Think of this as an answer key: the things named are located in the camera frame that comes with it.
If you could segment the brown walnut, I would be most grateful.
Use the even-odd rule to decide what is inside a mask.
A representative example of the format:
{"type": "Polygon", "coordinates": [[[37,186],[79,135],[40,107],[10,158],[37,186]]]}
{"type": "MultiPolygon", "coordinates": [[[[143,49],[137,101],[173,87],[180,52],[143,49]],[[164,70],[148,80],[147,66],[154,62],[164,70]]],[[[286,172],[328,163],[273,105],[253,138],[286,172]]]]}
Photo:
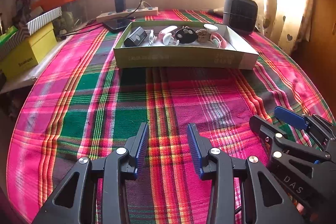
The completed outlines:
{"type": "Polygon", "coordinates": [[[196,33],[198,35],[205,35],[207,33],[207,30],[205,30],[205,29],[199,29],[199,30],[196,31],[196,33]]]}
{"type": "Polygon", "coordinates": [[[206,43],[210,39],[210,34],[206,33],[205,35],[198,35],[197,41],[199,43],[206,43]]]}

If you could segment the white round suction hook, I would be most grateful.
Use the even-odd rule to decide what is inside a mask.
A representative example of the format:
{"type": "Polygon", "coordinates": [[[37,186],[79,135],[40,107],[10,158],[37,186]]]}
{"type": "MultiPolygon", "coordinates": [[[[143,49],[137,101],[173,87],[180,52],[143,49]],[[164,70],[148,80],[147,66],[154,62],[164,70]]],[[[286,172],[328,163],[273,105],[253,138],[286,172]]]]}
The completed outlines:
{"type": "Polygon", "coordinates": [[[178,46],[179,45],[179,40],[175,39],[172,33],[170,32],[163,36],[162,42],[164,46],[178,46]]]}

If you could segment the green white cardboard box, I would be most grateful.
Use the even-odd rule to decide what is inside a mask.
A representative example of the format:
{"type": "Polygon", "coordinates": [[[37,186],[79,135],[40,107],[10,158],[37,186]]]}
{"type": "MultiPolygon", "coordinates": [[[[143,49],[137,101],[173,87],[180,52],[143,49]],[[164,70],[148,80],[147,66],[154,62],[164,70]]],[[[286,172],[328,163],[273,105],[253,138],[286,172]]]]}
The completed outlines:
{"type": "Polygon", "coordinates": [[[194,41],[190,44],[165,46],[163,42],[156,40],[151,46],[148,38],[144,38],[139,46],[126,47],[124,44],[139,27],[146,31],[153,30],[155,36],[157,36],[161,30],[169,26],[177,26],[177,29],[187,26],[196,31],[202,29],[204,25],[202,22],[168,20],[133,22],[127,26],[114,46],[117,66],[119,68],[205,67],[253,69],[259,57],[257,51],[234,30],[222,24],[215,24],[218,33],[224,39],[220,48],[215,47],[210,41],[206,43],[194,41]]]}

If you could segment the grey black space heater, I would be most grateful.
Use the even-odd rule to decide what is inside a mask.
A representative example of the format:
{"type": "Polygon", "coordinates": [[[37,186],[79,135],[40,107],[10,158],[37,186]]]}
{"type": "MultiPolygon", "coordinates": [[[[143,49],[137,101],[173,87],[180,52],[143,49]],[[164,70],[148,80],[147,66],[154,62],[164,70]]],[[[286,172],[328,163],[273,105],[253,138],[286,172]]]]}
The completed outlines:
{"type": "Polygon", "coordinates": [[[223,24],[240,34],[251,34],[255,29],[258,5],[253,0],[225,0],[223,24]]]}

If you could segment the white green suction cup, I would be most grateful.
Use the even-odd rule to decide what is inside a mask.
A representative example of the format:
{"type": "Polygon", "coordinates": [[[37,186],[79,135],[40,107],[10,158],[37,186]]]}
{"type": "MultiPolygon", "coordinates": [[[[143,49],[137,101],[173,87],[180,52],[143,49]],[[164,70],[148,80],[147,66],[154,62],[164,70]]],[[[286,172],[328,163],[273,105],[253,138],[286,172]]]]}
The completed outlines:
{"type": "Polygon", "coordinates": [[[209,34],[212,34],[214,32],[217,32],[218,31],[218,27],[216,25],[213,25],[213,24],[204,24],[203,27],[206,29],[206,31],[209,33],[209,34]]]}

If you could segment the black round disc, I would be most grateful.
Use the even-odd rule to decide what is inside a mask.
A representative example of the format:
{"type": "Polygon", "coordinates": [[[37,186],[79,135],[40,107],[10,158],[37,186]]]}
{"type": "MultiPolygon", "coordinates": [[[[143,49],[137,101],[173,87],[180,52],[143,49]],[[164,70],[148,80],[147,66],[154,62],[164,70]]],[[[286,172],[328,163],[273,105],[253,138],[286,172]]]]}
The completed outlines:
{"type": "Polygon", "coordinates": [[[189,27],[182,27],[175,33],[175,38],[180,44],[191,44],[198,38],[198,34],[189,27]]]}

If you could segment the yellow box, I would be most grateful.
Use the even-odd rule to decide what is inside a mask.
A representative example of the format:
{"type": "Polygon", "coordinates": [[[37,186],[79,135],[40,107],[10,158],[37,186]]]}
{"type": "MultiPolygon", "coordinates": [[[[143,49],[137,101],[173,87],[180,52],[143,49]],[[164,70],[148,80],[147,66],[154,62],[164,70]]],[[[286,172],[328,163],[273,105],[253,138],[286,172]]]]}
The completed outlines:
{"type": "Polygon", "coordinates": [[[52,22],[24,39],[2,61],[1,70],[10,80],[37,66],[57,44],[52,22]]]}

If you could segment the black rectangular device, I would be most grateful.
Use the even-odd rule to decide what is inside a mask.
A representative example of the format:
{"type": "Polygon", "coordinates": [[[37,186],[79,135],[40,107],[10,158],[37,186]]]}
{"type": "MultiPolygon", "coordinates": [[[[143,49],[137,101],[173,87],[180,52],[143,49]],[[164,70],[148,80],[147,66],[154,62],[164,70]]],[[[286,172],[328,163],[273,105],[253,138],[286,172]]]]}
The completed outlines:
{"type": "Polygon", "coordinates": [[[125,39],[123,44],[125,47],[138,47],[146,38],[146,31],[138,27],[125,39]]]}

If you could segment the black smartphone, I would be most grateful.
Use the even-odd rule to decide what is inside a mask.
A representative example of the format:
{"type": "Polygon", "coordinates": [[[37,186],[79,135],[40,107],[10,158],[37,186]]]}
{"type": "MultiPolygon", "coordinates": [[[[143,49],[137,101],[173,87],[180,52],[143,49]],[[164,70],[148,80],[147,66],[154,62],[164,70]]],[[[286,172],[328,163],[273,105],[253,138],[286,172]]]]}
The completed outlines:
{"type": "Polygon", "coordinates": [[[102,23],[102,25],[112,33],[124,31],[131,24],[129,19],[111,19],[102,23]]]}

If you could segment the striped white box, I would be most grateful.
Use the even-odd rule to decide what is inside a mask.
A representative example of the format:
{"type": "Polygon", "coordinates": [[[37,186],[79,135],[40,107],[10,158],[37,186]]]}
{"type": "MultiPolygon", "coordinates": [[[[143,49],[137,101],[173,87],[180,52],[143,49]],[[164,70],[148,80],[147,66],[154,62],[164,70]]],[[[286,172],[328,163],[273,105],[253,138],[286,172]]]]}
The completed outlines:
{"type": "Polygon", "coordinates": [[[1,44],[1,60],[4,59],[24,39],[29,38],[35,32],[61,15],[62,9],[61,7],[57,7],[27,22],[23,27],[11,35],[6,42],[1,44]]]}

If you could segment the white power strip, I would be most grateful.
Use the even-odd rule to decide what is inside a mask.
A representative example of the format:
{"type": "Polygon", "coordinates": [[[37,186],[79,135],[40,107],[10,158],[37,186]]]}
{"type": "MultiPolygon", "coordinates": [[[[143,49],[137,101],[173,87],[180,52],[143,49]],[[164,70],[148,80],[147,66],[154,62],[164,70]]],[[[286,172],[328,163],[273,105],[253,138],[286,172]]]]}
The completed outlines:
{"type": "Polygon", "coordinates": [[[145,17],[145,16],[157,16],[159,14],[158,7],[146,7],[137,10],[125,10],[123,12],[106,12],[96,17],[97,23],[102,23],[107,20],[130,18],[130,17],[145,17]]]}

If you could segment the green tissue pack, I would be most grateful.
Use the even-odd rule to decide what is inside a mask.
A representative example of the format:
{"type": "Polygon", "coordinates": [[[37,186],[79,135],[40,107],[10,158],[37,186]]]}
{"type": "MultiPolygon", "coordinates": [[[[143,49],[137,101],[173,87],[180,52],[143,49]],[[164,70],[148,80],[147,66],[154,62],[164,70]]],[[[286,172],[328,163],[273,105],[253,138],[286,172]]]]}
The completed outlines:
{"type": "Polygon", "coordinates": [[[7,42],[17,31],[18,29],[15,26],[9,27],[5,33],[0,36],[0,45],[7,42]]]}

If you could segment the white plug on strip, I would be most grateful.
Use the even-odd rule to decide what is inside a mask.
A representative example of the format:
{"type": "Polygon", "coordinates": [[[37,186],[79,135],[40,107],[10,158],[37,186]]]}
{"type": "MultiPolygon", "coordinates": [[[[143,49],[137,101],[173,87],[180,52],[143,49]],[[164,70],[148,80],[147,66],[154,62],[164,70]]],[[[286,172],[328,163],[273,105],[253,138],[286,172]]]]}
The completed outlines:
{"type": "Polygon", "coordinates": [[[144,9],[144,8],[150,8],[150,7],[151,5],[148,2],[142,1],[139,8],[144,9]]]}

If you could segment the black charger adapter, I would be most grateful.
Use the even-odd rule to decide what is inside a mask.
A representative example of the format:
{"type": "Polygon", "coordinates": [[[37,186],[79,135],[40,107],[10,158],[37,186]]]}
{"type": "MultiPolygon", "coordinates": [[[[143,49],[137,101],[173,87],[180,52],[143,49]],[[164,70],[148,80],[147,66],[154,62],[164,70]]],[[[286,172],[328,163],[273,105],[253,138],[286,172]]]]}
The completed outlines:
{"type": "Polygon", "coordinates": [[[116,12],[124,12],[126,10],[126,0],[114,0],[116,12]]]}

